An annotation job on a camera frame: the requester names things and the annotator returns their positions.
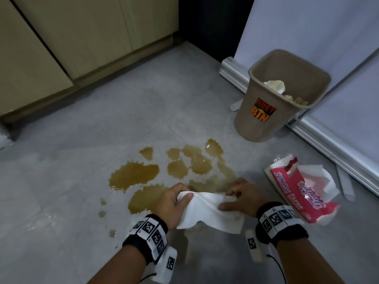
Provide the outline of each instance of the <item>orange and black label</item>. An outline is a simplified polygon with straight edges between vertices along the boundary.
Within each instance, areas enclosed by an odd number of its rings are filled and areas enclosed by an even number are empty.
[[[250,113],[265,123],[274,113],[274,111],[276,111],[276,108],[258,98]]]

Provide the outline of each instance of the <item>red tissue packet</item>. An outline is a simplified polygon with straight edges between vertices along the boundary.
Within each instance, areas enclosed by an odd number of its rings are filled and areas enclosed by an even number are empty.
[[[336,215],[339,204],[330,200],[339,190],[322,165],[300,165],[290,154],[267,167],[265,173],[306,222],[326,225]]]

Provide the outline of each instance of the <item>black wristband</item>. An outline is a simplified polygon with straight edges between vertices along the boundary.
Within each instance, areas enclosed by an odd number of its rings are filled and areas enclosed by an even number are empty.
[[[167,234],[167,232],[168,232],[167,224],[158,215],[149,214],[149,215],[146,215],[145,217],[146,218],[152,218],[152,219],[156,220],[159,223],[159,225],[162,227],[164,233]],[[151,251],[149,245],[147,244],[146,240],[142,239],[137,234],[129,235],[125,239],[125,241],[122,243],[122,247],[124,247],[126,245],[132,245],[132,246],[136,247],[141,252],[141,254],[144,256],[145,261],[146,261],[146,265],[153,262],[154,259],[153,259],[152,251]]]
[[[276,206],[281,206],[283,205],[280,202],[273,201],[273,202],[268,202],[264,205],[262,205],[258,211],[257,211],[257,218],[260,219],[262,215],[268,211],[269,209],[276,207]],[[309,235],[307,231],[302,227],[300,224],[288,226],[284,228],[283,230],[279,231],[272,239],[268,236],[267,232],[263,228],[262,224],[258,222],[258,225],[255,228],[255,233],[257,235],[257,239],[264,243],[272,243],[275,248],[280,240],[298,240],[301,238],[308,238]]]

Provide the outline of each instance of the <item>cabinet door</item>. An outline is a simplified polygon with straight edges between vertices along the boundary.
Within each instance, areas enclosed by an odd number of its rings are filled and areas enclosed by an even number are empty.
[[[132,51],[119,0],[14,0],[76,79]]]
[[[9,0],[0,0],[0,115],[73,86]]]
[[[179,30],[178,0],[120,0],[133,50]]]

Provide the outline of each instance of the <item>beige dustbin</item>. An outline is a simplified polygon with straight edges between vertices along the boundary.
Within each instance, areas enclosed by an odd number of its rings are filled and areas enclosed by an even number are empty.
[[[268,140],[302,109],[310,109],[329,85],[330,76],[320,68],[284,50],[274,50],[249,70],[250,82],[241,108],[234,120],[238,133],[253,142]],[[285,92],[280,95],[263,82],[281,80]],[[308,101],[302,106],[288,100],[291,95]]]

